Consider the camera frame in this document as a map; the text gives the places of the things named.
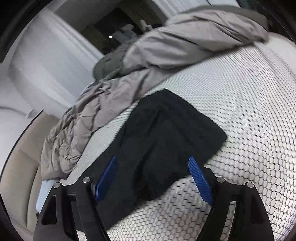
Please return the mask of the light blue pillow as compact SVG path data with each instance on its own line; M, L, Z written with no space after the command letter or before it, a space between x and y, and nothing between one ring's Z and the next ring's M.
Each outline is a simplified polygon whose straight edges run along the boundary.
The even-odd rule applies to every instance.
M41 183L41 188L40 192L37 198L37 203L36 203L36 210L38 213L41 213L43 205L46 201L46 198L53 187L53 185L57 182L59 182L60 179L50 179L50 180L43 180Z

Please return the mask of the beige padded headboard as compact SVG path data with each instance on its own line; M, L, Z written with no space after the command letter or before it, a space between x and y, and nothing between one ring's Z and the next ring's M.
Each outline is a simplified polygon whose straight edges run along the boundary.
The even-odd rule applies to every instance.
M39 113L22 132L1 172L1 197L11 222L24 240L32 240L41 188L40 159L50 129L59 121Z

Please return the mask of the white sheer curtain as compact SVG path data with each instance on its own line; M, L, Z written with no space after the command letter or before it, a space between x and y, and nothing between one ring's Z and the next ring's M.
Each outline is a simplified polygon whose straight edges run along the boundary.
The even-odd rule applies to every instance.
M60 118L93 81L104 55L49 9L30 22L18 43L8 74L34 110Z

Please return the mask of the black pants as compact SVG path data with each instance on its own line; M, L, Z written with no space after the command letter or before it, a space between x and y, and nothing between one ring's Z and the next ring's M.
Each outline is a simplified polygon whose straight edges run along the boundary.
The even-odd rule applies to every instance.
M188 159L211 159L226 133L191 104L169 90L142 98L109 147L95 160L104 171L112 159L118 169L106 196L97 206L106 229L140 203L160 197L188 176Z

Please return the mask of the white honeycomb mattress cover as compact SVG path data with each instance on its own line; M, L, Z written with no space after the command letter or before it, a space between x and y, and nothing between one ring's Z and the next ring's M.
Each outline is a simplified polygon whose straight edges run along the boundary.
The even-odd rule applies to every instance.
M295 226L295 44L270 33L162 82L227 135L207 167L230 183L252 182L275 240ZM108 230L111 240L195 240L210 211L191 177L140 205Z

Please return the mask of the grey crumpled duvet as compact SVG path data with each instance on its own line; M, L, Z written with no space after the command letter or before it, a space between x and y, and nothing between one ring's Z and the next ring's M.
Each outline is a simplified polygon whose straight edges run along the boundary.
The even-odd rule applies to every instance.
M120 45L95 65L94 82L48 133L41 154L42 179L66 179L94 132L181 69L267 39L264 15L215 5L184 11Z

